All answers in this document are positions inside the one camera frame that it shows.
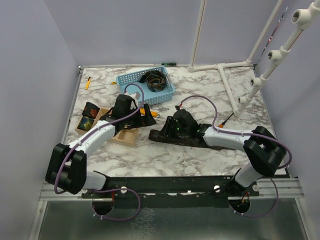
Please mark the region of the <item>brown blue floral tie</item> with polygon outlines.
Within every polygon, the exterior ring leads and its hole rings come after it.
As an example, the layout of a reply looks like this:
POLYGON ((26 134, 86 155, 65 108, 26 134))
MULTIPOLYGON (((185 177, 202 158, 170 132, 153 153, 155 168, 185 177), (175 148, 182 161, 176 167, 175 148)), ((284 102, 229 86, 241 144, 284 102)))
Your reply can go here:
POLYGON ((205 148, 212 150, 229 150, 228 147, 213 145, 209 146, 202 136, 189 136, 189 137, 180 137, 174 133, 167 134, 164 131, 152 129, 149 132, 148 139, 158 143, 165 143, 171 145, 186 146, 191 148, 205 148))

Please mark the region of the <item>wooden compartment tray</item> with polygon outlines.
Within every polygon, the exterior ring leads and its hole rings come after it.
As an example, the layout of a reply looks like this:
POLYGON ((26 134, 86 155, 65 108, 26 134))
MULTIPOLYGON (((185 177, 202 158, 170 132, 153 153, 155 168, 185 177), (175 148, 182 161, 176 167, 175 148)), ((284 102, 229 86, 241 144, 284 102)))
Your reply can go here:
MULTIPOLYGON (((92 125, 92 128, 96 125, 96 123, 98 122, 99 118, 106 114, 108 112, 108 108, 100 108, 96 118, 94 119, 94 123, 92 125)), ((78 130, 76 129, 75 127, 75 131, 79 134, 79 135, 83 135, 85 133, 87 133, 88 131, 82 131, 82 130, 78 130)), ((137 140, 137 137, 138 137, 138 133, 139 133, 139 130, 137 128, 133 128, 133 129, 123 129, 121 130, 116 136, 114 136, 112 139, 109 140, 109 142, 111 143, 115 143, 115 144, 119 144, 119 145, 122 145, 122 146, 127 146, 127 147, 134 147, 135 144, 136 144, 136 140, 137 140)))

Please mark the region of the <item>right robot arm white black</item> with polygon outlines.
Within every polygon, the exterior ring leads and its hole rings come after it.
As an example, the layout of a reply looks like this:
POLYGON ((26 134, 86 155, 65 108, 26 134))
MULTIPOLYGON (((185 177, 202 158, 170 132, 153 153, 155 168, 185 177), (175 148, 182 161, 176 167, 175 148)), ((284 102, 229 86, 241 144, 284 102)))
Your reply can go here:
POLYGON ((273 177, 287 151, 262 126, 254 130, 224 130, 207 123, 197 123, 185 109, 167 117, 160 133, 161 140, 176 145, 225 148, 246 153, 249 162, 236 172, 229 189, 240 196, 248 186, 262 177, 273 177))

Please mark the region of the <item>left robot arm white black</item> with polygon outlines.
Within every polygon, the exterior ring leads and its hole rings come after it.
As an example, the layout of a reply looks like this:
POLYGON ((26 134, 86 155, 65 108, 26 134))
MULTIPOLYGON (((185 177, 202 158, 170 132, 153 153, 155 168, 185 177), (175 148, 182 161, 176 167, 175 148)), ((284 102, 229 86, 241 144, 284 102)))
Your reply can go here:
POLYGON ((156 124, 147 103, 137 105, 133 97, 120 94, 108 110, 84 135, 69 144, 57 144, 52 151, 45 175, 56 194, 73 195, 81 190, 93 190, 106 197, 111 190, 107 176, 87 170, 88 158, 105 142, 122 130, 138 129, 156 124))

